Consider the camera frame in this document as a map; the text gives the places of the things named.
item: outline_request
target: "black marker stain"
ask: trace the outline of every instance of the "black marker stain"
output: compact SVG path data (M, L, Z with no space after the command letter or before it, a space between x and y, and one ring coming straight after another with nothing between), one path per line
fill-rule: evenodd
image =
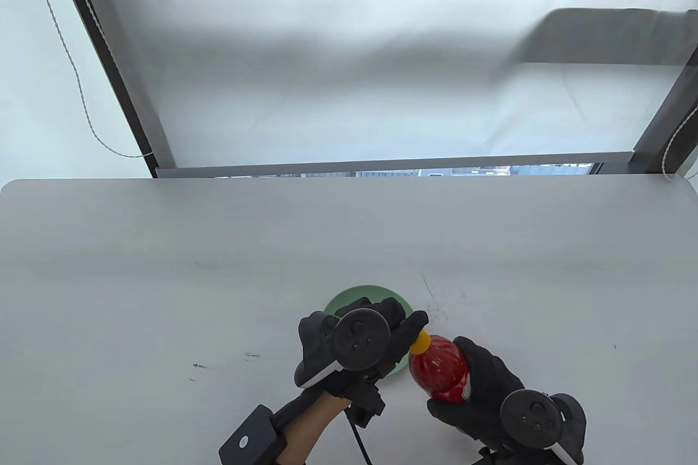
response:
M443 315L444 320L448 321L448 316L446 313L441 310L441 305L439 302L436 300L436 297L434 296L434 293L431 292L431 288L429 288L429 284L426 283L426 276L424 276L424 273L422 273L422 280L424 280L424 286L426 287L426 290L429 291L429 296L431 296L431 299L434 300L434 303L436 304L436 311L440 314Z

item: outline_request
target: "black cable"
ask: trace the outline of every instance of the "black cable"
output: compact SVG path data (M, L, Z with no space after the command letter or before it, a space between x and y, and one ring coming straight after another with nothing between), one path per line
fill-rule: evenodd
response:
M361 437L359 436L359 431L356 430L356 425L352 422L352 420L349 420L349 425L351 425L351 430L354 433L354 437L356 437L356 443L359 444L359 449L361 449L362 455L364 455L364 460L366 460L366 465L373 465L371 463L371 458L369 458L369 453L366 452L366 447L364 447L364 442L361 441Z

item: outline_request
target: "yellow bottle cap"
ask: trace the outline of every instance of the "yellow bottle cap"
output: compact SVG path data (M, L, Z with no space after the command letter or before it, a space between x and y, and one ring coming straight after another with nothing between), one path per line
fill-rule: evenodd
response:
M431 347L431 336L422 330L419 337L410 347L411 354L424 354Z

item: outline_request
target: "wall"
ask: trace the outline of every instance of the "wall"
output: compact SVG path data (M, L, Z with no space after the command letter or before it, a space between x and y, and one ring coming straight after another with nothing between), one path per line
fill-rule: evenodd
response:
M51 0L95 129L139 154L72 0ZM18 178L149 178L142 159L90 133L75 76L44 0L0 0L0 186Z

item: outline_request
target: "white curtain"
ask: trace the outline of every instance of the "white curtain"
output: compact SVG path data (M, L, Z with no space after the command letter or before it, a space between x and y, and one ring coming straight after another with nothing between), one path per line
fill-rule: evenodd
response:
M698 41L698 0L94 1L180 167L627 151Z

